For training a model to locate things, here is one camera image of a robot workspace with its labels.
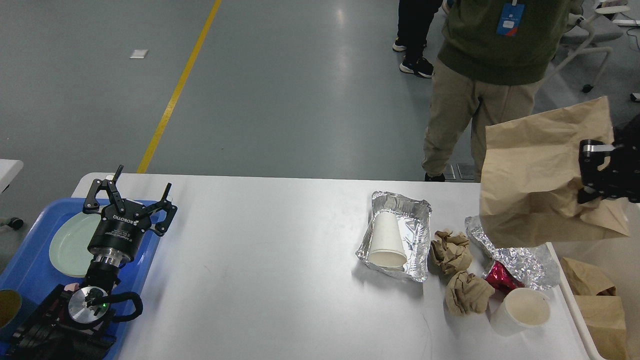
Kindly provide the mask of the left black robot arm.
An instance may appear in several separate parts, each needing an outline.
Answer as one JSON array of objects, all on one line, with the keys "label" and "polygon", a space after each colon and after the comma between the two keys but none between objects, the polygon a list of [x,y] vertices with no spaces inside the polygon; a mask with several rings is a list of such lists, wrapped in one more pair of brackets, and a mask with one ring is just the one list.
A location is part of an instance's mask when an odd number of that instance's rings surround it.
[{"label": "left black robot arm", "polygon": [[121,196],[114,175],[85,198],[46,207],[1,275],[20,308],[1,330],[3,360],[112,360],[128,323],[143,313],[140,292],[160,238],[178,207],[162,197]]}]

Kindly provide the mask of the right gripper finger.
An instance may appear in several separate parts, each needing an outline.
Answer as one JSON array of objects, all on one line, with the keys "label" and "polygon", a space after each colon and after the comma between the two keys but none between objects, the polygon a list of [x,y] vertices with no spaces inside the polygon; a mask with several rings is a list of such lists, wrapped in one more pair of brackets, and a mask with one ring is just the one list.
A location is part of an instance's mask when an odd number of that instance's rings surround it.
[{"label": "right gripper finger", "polygon": [[608,183],[610,172],[599,170],[615,148],[615,143],[607,144],[594,139],[580,141],[578,162],[583,188],[578,191],[579,204],[586,204],[595,199],[618,199],[613,186]]}]

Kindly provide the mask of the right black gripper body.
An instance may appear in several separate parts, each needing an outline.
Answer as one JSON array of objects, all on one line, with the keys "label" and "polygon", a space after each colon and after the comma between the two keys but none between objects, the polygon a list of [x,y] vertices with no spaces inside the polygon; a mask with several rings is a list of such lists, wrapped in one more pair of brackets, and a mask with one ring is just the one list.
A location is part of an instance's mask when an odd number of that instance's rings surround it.
[{"label": "right black gripper body", "polygon": [[605,144],[608,166],[602,175],[603,189],[599,198],[626,198],[629,203],[640,202],[640,116],[614,129],[614,141]]}]

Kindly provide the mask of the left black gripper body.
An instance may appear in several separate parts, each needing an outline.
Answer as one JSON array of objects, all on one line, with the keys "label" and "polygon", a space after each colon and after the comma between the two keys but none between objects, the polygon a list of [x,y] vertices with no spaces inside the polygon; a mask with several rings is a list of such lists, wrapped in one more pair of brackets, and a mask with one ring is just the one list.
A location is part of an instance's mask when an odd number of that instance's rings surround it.
[{"label": "left black gripper body", "polygon": [[142,202],[127,202],[124,214],[119,214],[115,205],[101,207],[100,221],[87,250],[94,256],[114,255],[119,264],[132,262],[151,227],[149,216],[135,218],[135,214],[141,214],[146,206]]}]

